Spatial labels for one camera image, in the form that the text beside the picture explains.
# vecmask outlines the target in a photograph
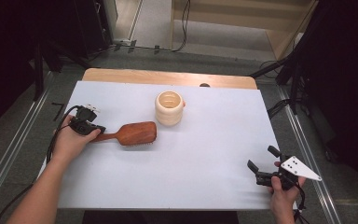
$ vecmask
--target floor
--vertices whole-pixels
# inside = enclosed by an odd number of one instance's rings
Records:
[[[133,34],[128,36],[129,40],[137,40],[136,46],[139,47],[153,48],[155,45],[159,45],[162,48],[168,48],[170,3],[171,1],[143,0]],[[181,22],[176,21],[173,43],[175,47],[180,46],[183,40],[180,26]],[[95,60],[95,65],[106,68],[121,66],[120,68],[160,69],[161,71],[171,68],[175,71],[186,72],[202,71],[227,75],[249,75],[252,71],[256,71],[258,67],[265,65],[263,62],[275,60],[264,30],[210,25],[201,22],[188,23],[186,47],[183,52],[189,53],[186,55],[189,58],[185,63],[185,59],[180,55],[160,53],[157,56],[150,56],[153,54],[152,52],[135,52],[134,54],[128,54],[123,51],[116,53],[106,52]],[[200,62],[197,61],[197,55],[210,57],[206,61]],[[241,63],[245,61],[246,64],[250,65],[243,68]],[[179,66],[177,63],[183,63],[187,67]],[[47,102],[39,112],[39,119],[36,119],[33,127],[28,130],[29,135],[23,140],[22,149],[17,155],[18,158],[14,162],[13,168],[8,172],[7,179],[0,189],[0,211],[7,203],[7,200],[13,198],[14,192],[19,192],[25,188],[26,183],[30,183],[34,175],[38,173],[45,149],[34,148],[31,143],[33,139],[38,139],[38,144],[42,146],[48,145],[49,136],[44,135],[44,133],[46,130],[54,129],[51,114],[57,113],[57,107],[52,106],[51,103],[67,102],[71,89],[76,84],[76,81],[82,77],[82,70],[76,65],[65,66],[62,73],[65,76],[54,75],[54,82],[65,83],[65,85],[51,87],[51,91],[54,94],[47,95]],[[273,77],[276,76],[276,73],[271,72],[268,75]],[[266,108],[272,107],[281,99],[277,87],[273,84],[273,79],[261,77],[256,82],[263,93]],[[24,118],[28,109],[32,106],[26,100],[32,98],[32,94],[32,89],[25,92],[19,98],[19,101],[10,108],[10,113],[1,118],[0,136],[1,134],[5,136],[15,135],[17,127],[21,125],[22,119],[20,118]],[[271,124],[274,132],[276,132],[278,142],[282,144],[281,147],[288,148],[291,153],[299,154],[299,157],[301,157],[301,153],[297,151],[299,150],[297,136],[293,134],[289,114],[287,111],[281,112],[271,120]],[[321,175],[325,179],[324,183],[329,189],[328,192],[334,200],[335,207],[333,208],[336,209],[336,211],[328,211],[331,207],[323,206],[324,199],[320,198],[316,192],[320,186],[314,182],[309,182],[306,186],[306,192],[309,192],[311,196],[306,204],[309,208],[305,211],[306,217],[309,218],[310,223],[358,223],[358,174],[345,164],[328,162],[320,149],[323,147],[321,146],[321,140],[315,134],[310,120],[303,113],[300,113],[298,118],[304,127],[304,133],[307,136],[310,147],[314,149],[313,155],[316,158]],[[0,139],[2,139],[0,140],[1,159],[4,156],[3,152],[5,152],[6,147],[10,145],[11,138],[0,137]],[[339,219],[329,218],[331,214],[335,213],[337,213]],[[270,217],[270,213],[266,211],[239,213],[241,223],[271,223],[271,219],[263,219],[264,217]],[[79,223],[81,218],[82,213],[77,211],[60,211],[57,223]]]

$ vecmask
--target wooden paddle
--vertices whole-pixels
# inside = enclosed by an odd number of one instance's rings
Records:
[[[91,142],[116,138],[122,146],[135,146],[152,143],[157,137],[156,123],[146,121],[121,126],[116,133],[101,133]]]

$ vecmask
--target hand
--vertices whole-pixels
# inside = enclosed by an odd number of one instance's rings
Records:
[[[280,166],[280,163],[276,161],[274,163],[276,166]],[[298,178],[299,186],[303,186],[306,178],[300,176]],[[269,192],[272,193],[270,208],[277,223],[290,223],[287,218],[290,220],[293,219],[293,204],[296,200],[297,194],[299,193],[298,188],[292,187],[289,190],[283,190],[281,180],[277,176],[271,178],[272,188],[268,188]]]
[[[88,135],[80,135],[68,125],[73,116],[69,115],[62,123],[62,129],[58,133],[55,148],[52,154],[52,161],[69,164],[83,150],[84,146],[93,140],[101,132],[100,129],[92,131]]]

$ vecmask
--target wooden table edge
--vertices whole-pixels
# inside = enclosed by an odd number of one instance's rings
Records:
[[[86,70],[82,80],[178,86],[199,86],[206,83],[215,88],[257,90],[255,80],[252,77],[134,69],[90,68]]]

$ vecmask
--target spatula head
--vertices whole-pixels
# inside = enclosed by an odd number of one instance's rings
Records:
[[[157,138],[157,127],[153,121],[123,125],[116,138],[122,146],[136,146],[152,143]]]

